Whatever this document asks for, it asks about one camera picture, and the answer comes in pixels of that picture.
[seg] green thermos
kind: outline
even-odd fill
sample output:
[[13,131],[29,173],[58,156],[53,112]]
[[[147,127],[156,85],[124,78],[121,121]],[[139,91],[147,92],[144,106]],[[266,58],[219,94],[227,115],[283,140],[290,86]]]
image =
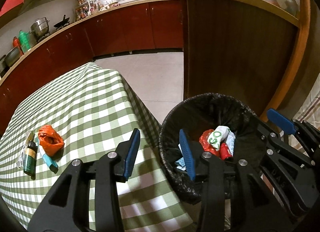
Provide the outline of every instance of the green thermos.
[[30,44],[29,44],[29,34],[20,30],[19,31],[19,41],[20,41],[20,44],[21,44],[21,48],[22,48],[22,51],[24,53],[28,52],[29,49],[30,49]]

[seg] red thermos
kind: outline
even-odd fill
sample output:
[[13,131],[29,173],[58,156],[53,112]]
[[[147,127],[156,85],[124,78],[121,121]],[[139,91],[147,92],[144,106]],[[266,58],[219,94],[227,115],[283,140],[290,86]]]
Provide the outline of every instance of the red thermos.
[[13,47],[18,47],[18,48],[19,48],[19,50],[20,50],[20,55],[22,56],[22,55],[23,55],[23,51],[22,51],[22,49],[21,49],[21,44],[20,44],[19,39],[18,39],[16,36],[13,38],[12,45],[13,45]]

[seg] table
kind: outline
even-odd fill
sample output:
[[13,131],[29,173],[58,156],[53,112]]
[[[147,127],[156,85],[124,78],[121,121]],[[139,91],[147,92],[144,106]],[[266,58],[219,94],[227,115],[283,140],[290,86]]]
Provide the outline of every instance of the table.
[[[15,165],[28,130],[52,127],[65,142],[58,172],[38,156],[34,180]],[[27,227],[45,194],[71,160],[99,159],[141,132],[131,178],[118,183],[126,231],[195,231],[162,172],[156,146],[160,124],[116,70],[90,62],[51,81],[26,98],[14,112],[0,140],[0,194],[19,222]],[[89,198],[90,228],[95,229],[94,181]]]

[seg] cooking pot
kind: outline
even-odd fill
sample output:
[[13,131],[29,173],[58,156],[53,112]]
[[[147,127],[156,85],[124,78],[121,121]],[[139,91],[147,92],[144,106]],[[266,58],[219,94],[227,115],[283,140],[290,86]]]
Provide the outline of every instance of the cooking pot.
[[36,21],[32,24],[31,32],[37,40],[49,33],[48,22],[49,20],[47,20],[47,18],[44,17],[42,19],[36,19]]

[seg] black trash bag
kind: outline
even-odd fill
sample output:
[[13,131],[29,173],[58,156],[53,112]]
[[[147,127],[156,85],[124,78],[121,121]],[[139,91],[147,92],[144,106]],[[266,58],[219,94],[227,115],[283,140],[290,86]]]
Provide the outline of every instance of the black trash bag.
[[202,182],[193,182],[186,172],[176,169],[175,161],[182,157],[178,147],[180,129],[183,128],[192,141],[199,141],[204,131],[228,126],[236,136],[234,162],[246,159],[259,173],[265,144],[256,135],[252,121],[249,122],[253,115],[255,113],[241,101],[215,93],[186,99],[169,112],[162,124],[158,147],[162,169],[180,200],[197,204],[202,191]]

